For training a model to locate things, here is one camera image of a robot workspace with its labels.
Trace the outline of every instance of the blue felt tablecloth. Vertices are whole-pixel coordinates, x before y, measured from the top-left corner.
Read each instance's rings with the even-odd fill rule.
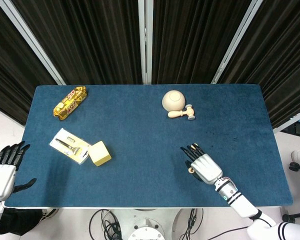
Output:
[[[23,140],[31,144],[10,207],[227,206],[213,185],[188,173],[181,146],[198,143],[256,206],[292,203],[272,126],[258,85],[87,85],[84,102],[63,121],[53,109],[75,86],[39,86]],[[170,119],[162,107],[169,90],[192,104],[195,120]],[[90,144],[103,141],[112,159],[82,165],[49,146],[65,128]]]

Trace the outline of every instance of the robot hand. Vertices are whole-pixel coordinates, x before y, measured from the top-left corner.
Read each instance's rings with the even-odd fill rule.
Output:
[[[0,152],[0,219],[4,211],[2,202],[5,201],[11,193],[16,193],[24,189],[30,188],[35,182],[36,178],[31,179],[27,184],[14,186],[16,172],[19,169],[22,158],[30,147],[24,145],[24,141],[12,146],[6,146]]]
[[[300,240],[300,225],[286,222],[276,224],[271,217],[253,206],[229,177],[223,177],[221,168],[198,144],[188,145],[187,148],[181,147],[181,150],[191,160],[185,162],[189,173],[199,181],[214,185],[215,191],[240,217],[253,220],[247,228],[251,240]]]

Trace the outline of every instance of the gold wrapper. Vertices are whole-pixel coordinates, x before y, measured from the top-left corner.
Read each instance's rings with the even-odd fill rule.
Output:
[[[53,109],[53,116],[65,120],[87,97],[85,86],[77,86]]]

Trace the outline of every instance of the curtain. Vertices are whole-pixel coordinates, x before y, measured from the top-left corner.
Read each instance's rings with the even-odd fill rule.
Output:
[[[300,0],[264,0],[219,83],[259,84],[272,126],[300,112]]]
[[[0,111],[24,125],[38,85],[55,85],[0,8]]]
[[[210,84],[247,0],[154,0],[152,84]]]
[[[137,0],[12,0],[67,84],[142,84]]]

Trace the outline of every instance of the wooden toy hammer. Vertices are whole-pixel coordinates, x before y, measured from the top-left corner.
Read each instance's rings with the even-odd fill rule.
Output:
[[[168,117],[169,118],[177,118],[177,117],[182,117],[183,115],[188,115],[188,120],[194,120],[195,117],[195,111],[192,108],[191,104],[187,104],[185,106],[186,111],[170,111],[168,112]]]

